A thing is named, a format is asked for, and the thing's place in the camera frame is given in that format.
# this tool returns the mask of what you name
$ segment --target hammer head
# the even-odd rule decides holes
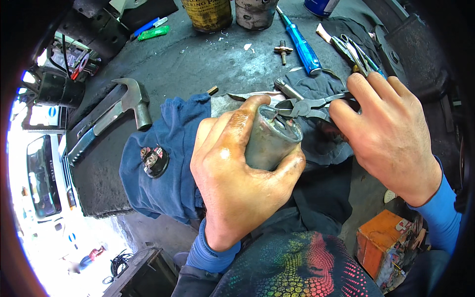
[[[141,131],[150,128],[152,120],[147,109],[150,100],[145,87],[133,78],[118,78],[114,79],[113,82],[127,86],[127,91],[120,100],[122,112],[133,109],[137,130]]]

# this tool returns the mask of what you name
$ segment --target person's left hand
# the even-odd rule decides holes
[[[236,111],[201,121],[191,158],[191,173],[205,202],[205,236],[210,248],[231,248],[272,216],[289,199],[305,167],[298,145],[278,168],[246,164],[246,150],[257,108],[267,95],[251,96]]]

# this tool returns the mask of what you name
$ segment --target screwdriver handle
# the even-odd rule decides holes
[[[287,25],[285,28],[289,32],[290,37],[294,41],[297,48],[298,55],[302,60],[305,70],[309,75],[318,75],[322,72],[322,65],[317,58],[314,50],[310,47],[307,41],[303,38],[295,24]]]

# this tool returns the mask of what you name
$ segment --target person's right hand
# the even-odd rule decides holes
[[[409,205],[424,205],[437,192],[442,170],[432,155],[419,100],[398,80],[376,72],[352,74],[348,90],[361,115],[345,101],[330,104],[330,116],[349,140],[358,163]]]

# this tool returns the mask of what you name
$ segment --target blue sleeve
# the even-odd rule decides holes
[[[241,242],[237,242],[233,247],[224,252],[213,251],[206,242],[205,226],[206,218],[199,226],[199,233],[191,246],[186,265],[210,273],[222,273],[228,268],[236,254],[241,250]]]
[[[462,214],[455,211],[455,193],[447,182],[440,160],[437,157],[436,159],[442,169],[442,182],[439,189],[426,204],[420,207],[409,206],[409,208],[418,211],[426,219],[432,247],[452,254]]]

